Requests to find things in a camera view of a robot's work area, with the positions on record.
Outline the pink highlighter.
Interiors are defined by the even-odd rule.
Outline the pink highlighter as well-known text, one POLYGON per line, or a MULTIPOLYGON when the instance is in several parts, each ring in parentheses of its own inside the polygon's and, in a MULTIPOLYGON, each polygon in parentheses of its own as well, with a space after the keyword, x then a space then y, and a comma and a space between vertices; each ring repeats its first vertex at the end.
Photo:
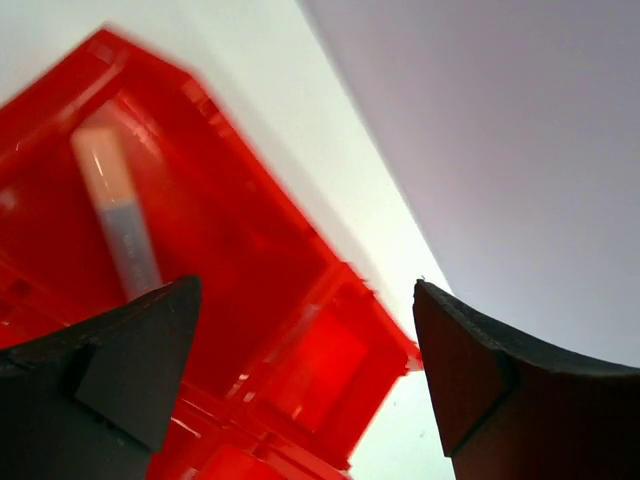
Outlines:
POLYGON ((117 133, 81 127, 71 146, 122 289, 129 300, 162 286, 142 208, 117 133))

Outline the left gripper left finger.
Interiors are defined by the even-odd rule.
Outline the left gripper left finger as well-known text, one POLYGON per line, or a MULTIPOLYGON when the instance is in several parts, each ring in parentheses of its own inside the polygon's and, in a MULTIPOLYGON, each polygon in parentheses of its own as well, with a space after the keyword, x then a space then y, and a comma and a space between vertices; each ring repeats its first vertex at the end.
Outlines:
POLYGON ((192 347, 201 282, 1 352, 4 479, 143 479, 161 451, 192 347))

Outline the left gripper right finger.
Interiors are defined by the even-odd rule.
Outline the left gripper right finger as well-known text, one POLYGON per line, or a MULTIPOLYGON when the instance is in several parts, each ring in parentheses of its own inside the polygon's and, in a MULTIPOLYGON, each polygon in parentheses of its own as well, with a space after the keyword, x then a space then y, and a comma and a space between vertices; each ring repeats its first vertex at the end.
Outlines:
POLYGON ((413 315, 457 478, 638 477, 636 368, 542 341, 422 280, 413 315))

